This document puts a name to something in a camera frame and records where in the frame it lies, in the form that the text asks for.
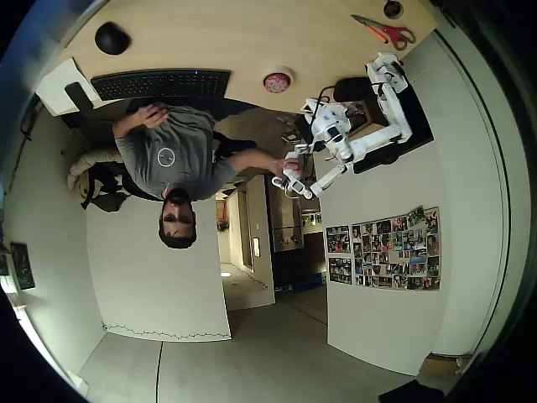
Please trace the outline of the person's right hand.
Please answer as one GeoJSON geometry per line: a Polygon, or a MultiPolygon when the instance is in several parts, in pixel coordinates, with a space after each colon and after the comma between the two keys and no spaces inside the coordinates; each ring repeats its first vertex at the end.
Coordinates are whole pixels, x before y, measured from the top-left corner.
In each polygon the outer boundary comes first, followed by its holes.
{"type": "Polygon", "coordinates": [[[300,168],[300,161],[298,158],[286,158],[286,159],[279,159],[274,160],[270,164],[269,170],[277,177],[279,178],[285,178],[284,172],[286,170],[301,176],[302,170],[300,168]]]}

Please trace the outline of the person's left hand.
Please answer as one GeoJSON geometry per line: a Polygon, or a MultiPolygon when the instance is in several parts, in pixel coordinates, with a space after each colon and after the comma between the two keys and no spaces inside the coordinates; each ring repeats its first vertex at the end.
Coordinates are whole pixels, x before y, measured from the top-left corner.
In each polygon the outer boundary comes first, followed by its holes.
{"type": "Polygon", "coordinates": [[[159,126],[169,117],[169,109],[159,104],[150,104],[140,107],[133,115],[134,126],[154,128],[159,126]]]}

